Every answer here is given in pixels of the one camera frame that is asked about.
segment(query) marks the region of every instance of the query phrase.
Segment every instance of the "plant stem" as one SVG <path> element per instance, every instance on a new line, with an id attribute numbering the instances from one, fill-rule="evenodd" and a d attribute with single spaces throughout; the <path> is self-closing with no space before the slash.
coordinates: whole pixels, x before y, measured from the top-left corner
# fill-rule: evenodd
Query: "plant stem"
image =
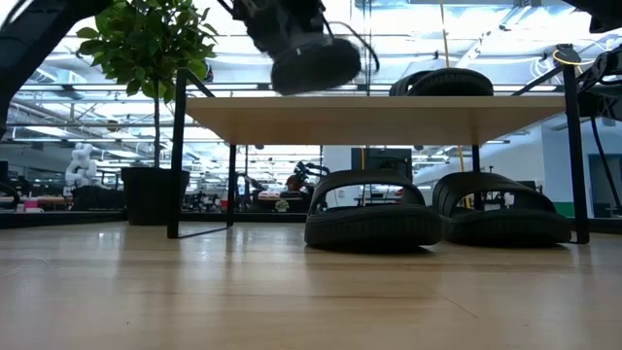
<path id="1" fill-rule="evenodd" d="M 155 110 L 154 110 L 154 124 L 155 124 L 155 140 L 154 140 L 154 167 L 159 168 L 159 81 L 155 80 Z"/>

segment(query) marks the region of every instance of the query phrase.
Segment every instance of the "white robot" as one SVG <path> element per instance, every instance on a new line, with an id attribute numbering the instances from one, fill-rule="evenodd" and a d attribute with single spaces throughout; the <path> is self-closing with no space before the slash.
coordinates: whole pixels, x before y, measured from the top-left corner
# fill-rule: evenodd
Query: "white robot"
<path id="1" fill-rule="evenodd" d="M 90 159 L 93 146 L 79 143 L 71 152 L 71 162 L 65 171 L 65 182 L 69 187 L 80 188 L 91 184 L 97 175 L 97 164 Z"/>

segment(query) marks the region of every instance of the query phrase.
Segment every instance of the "black plant pot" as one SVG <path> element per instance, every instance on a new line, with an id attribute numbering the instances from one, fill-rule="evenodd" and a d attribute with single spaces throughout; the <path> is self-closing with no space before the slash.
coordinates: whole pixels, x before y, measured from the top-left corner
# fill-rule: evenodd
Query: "black plant pot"
<path id="1" fill-rule="evenodd" d="M 165 226 L 168 223 L 171 175 L 170 169 L 130 167 L 121 170 L 130 225 Z M 177 189 L 179 197 L 184 196 L 189 181 L 190 173 L 182 171 L 182 186 Z"/>

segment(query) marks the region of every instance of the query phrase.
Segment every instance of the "wooden floor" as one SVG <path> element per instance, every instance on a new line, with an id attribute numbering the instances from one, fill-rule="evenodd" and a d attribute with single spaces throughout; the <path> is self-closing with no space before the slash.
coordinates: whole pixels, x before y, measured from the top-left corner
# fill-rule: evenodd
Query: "wooden floor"
<path id="1" fill-rule="evenodd" d="M 622 348 L 622 236 L 391 255 L 310 249 L 301 225 L 164 235 L 0 231 L 0 349 Z"/>

